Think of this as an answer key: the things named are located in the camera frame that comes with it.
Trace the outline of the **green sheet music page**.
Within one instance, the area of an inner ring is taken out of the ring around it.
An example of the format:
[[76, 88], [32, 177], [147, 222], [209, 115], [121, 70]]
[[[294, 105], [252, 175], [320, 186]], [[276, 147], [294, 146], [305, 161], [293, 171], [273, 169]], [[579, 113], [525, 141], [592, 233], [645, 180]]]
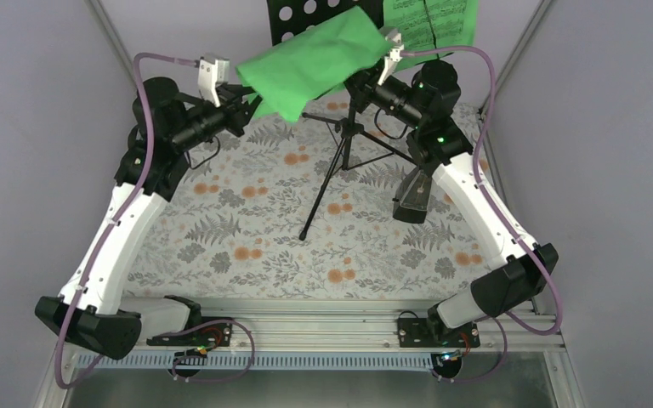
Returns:
[[400, 31], [406, 50], [471, 46], [479, 3], [478, 0], [384, 1], [384, 24]]
[[313, 99], [339, 90], [391, 49], [367, 13], [354, 6], [239, 64], [241, 84], [262, 98], [253, 117], [296, 122]]

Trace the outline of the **black metronome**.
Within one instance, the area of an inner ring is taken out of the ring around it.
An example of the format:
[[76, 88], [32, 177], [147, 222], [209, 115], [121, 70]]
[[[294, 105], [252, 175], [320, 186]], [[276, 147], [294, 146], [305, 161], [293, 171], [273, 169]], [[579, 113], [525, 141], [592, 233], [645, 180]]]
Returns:
[[393, 219], [408, 224], [425, 222], [432, 187], [432, 178], [414, 168], [400, 183], [393, 199]]

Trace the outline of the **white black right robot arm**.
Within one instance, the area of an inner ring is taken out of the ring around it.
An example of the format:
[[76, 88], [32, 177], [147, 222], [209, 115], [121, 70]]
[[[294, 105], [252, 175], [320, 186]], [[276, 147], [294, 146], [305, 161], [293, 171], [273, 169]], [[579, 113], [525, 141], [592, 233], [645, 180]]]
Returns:
[[358, 111], [375, 105], [411, 129], [406, 142], [415, 176], [428, 178], [452, 199], [490, 268], [429, 309], [426, 332], [432, 343], [446, 346], [465, 324], [498, 317], [551, 284], [556, 249], [538, 243], [499, 200], [475, 148], [451, 117], [461, 95], [451, 64], [431, 60], [406, 84], [386, 76], [378, 63], [350, 76], [345, 86]]

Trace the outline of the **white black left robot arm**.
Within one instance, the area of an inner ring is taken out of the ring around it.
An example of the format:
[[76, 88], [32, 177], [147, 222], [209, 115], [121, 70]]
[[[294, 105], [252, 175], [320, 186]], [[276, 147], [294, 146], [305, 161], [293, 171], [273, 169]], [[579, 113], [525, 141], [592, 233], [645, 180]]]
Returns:
[[145, 110], [136, 99], [137, 123], [98, 233], [59, 295], [41, 297], [35, 307], [36, 317], [67, 343], [113, 360], [168, 332], [182, 344], [201, 336], [196, 302], [174, 295], [123, 301], [122, 290], [145, 236], [190, 170], [188, 151], [223, 131], [241, 137], [259, 104], [244, 100], [251, 88], [223, 84], [216, 88], [219, 104], [214, 105], [181, 93], [174, 80], [163, 76], [146, 80], [145, 93], [153, 146], [147, 146]]

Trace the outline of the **floral patterned mat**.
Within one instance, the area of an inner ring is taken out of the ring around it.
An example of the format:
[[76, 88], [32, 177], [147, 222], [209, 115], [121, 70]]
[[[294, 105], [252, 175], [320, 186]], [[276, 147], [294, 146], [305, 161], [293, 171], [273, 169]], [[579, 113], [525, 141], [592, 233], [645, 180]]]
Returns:
[[433, 188], [423, 224], [393, 219], [412, 166], [402, 126], [373, 110], [358, 116], [350, 170], [326, 179], [337, 135], [316, 120], [266, 116], [241, 138], [222, 133], [196, 148], [152, 226], [124, 292], [132, 297], [442, 299], [488, 268], [472, 230]]

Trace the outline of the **aluminium rail frame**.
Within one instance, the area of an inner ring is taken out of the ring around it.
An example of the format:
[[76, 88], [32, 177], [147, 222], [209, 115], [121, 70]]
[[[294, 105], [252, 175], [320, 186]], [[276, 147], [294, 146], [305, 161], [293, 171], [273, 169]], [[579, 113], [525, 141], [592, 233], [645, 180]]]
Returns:
[[[257, 351], [263, 352], [385, 352], [420, 351], [402, 348], [397, 340], [398, 315], [411, 310], [425, 315], [435, 300], [314, 300], [194, 297], [208, 316], [230, 317], [252, 333]], [[535, 314], [523, 303], [514, 313], [530, 325], [546, 328], [549, 314]], [[565, 351], [560, 334], [538, 336], [508, 317], [499, 317], [508, 351]], [[478, 323], [479, 347], [472, 351], [501, 350], [503, 336], [493, 321]]]

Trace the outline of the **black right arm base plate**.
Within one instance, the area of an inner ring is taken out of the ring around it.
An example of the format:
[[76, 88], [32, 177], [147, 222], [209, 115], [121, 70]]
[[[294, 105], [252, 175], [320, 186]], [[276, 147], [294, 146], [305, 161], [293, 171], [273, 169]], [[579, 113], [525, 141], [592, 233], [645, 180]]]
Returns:
[[474, 322], [458, 328], [448, 328], [436, 320], [408, 315], [396, 321], [397, 335], [402, 348], [478, 348], [480, 335]]

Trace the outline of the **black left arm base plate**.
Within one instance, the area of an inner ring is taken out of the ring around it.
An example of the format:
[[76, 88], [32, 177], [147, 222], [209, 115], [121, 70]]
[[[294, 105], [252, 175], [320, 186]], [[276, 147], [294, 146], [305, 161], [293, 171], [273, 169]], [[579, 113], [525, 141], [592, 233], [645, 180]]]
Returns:
[[228, 347], [233, 332], [233, 320], [227, 317], [202, 316], [200, 325], [193, 325], [195, 331], [178, 336], [159, 335], [148, 338], [149, 346], [184, 346], [187, 348]]

